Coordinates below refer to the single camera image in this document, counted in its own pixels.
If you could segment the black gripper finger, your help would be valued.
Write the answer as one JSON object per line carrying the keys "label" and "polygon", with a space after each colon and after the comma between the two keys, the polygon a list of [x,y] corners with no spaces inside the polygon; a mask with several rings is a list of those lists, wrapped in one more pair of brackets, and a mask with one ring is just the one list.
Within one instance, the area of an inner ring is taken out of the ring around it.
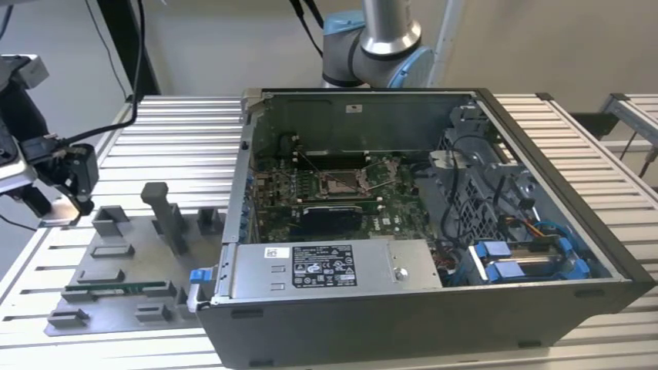
{"label": "black gripper finger", "polygon": [[27,185],[20,188],[20,200],[32,210],[36,217],[44,217],[51,213],[51,201],[47,199],[42,190],[34,185]]}
{"label": "black gripper finger", "polygon": [[66,196],[79,214],[87,216],[95,207],[92,190],[99,180],[95,147],[87,143],[67,147],[60,165],[64,171]]}

